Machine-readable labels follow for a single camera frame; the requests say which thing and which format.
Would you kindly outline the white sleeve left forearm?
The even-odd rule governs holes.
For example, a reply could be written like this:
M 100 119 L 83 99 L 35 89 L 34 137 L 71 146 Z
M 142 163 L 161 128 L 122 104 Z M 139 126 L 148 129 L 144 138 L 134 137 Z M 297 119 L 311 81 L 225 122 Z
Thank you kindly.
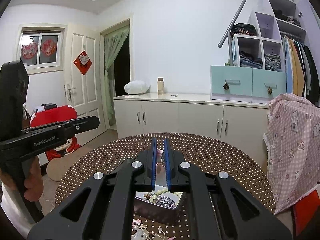
M 3 182 L 1 182 L 1 186 L 3 191 L 1 208 L 14 228 L 22 235 L 22 238 L 27 239 L 29 231 L 36 222 L 25 207 L 20 194 L 10 189 Z

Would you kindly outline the person's left hand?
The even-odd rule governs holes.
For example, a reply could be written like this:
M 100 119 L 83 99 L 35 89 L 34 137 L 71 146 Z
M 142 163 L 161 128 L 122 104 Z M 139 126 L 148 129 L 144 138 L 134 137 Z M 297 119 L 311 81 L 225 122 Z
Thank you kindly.
M 9 189 L 17 191 L 15 182 L 6 172 L 1 171 L 1 181 Z M 27 189 L 24 192 L 24 197 L 30 202 L 38 201 L 43 194 L 43 180 L 38 156 L 33 157 L 29 175 L 24 181 L 24 186 Z

